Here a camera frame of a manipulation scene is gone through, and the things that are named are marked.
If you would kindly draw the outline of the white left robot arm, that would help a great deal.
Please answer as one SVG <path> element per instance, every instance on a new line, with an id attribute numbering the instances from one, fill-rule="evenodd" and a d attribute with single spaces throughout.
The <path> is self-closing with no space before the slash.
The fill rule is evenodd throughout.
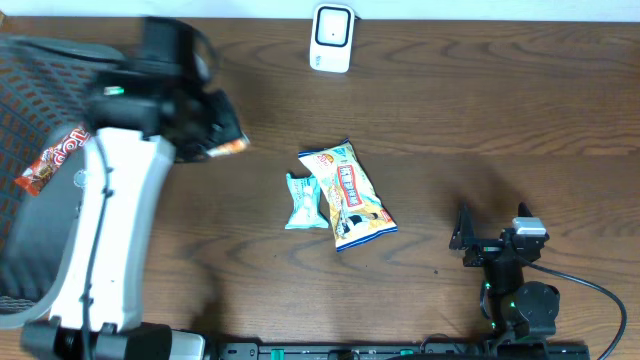
<path id="1" fill-rule="evenodd" d="M 78 227 L 48 318 L 23 328 L 34 357 L 214 357 L 205 336 L 143 319 L 144 266 L 170 168 L 248 145 L 226 93 L 207 90 L 212 73 L 196 52 L 206 41 L 184 22 L 148 17 L 136 56 L 89 86 Z"/>

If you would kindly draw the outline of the red Top chocolate bar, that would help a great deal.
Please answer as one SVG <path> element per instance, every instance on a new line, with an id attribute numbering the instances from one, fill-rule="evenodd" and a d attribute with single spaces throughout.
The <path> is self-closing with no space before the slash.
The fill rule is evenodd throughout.
<path id="1" fill-rule="evenodd" d="M 73 128 L 26 168 L 14 183 L 32 196 L 38 196 L 69 156 L 81 150 L 91 139 L 82 126 Z"/>

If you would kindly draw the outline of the yellow wet wipes pack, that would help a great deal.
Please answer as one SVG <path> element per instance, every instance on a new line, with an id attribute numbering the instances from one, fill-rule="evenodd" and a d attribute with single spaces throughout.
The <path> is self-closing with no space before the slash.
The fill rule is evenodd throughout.
<path id="1" fill-rule="evenodd" d="M 348 139 L 332 148 L 299 152 L 298 159 L 328 202 L 337 252 L 398 231 Z"/>

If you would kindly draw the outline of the mint green snack pouch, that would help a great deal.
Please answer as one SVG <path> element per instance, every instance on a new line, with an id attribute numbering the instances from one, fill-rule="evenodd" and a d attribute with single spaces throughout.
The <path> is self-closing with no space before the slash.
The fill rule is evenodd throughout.
<path id="1" fill-rule="evenodd" d="M 285 229 L 328 228 L 329 222 L 320 211 L 321 188 L 317 178 L 296 178 L 287 173 L 286 183 L 292 197 L 293 210 Z"/>

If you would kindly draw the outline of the small orange tissue pack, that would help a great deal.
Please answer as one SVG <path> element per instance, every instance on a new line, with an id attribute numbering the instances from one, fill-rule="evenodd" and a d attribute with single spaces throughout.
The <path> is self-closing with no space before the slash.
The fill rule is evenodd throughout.
<path id="1" fill-rule="evenodd" d="M 231 140 L 207 151 L 211 158 L 237 154 L 245 151 L 250 145 L 249 138 L 243 134 L 240 138 Z"/>

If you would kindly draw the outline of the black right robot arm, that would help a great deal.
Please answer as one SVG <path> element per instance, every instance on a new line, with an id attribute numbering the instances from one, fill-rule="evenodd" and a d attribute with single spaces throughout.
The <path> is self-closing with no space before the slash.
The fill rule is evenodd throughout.
<path id="1" fill-rule="evenodd" d="M 526 204 L 518 205 L 512 225 L 497 238 L 478 237 L 471 212 L 463 205 L 449 248 L 464 252 L 465 267 L 484 272 L 481 311 L 491 321 L 493 335 L 486 351 L 494 356 L 515 353 L 516 346 L 543 346 L 556 333 L 559 291 L 538 281 L 525 281 L 523 268 L 538 260 L 549 235 Z"/>

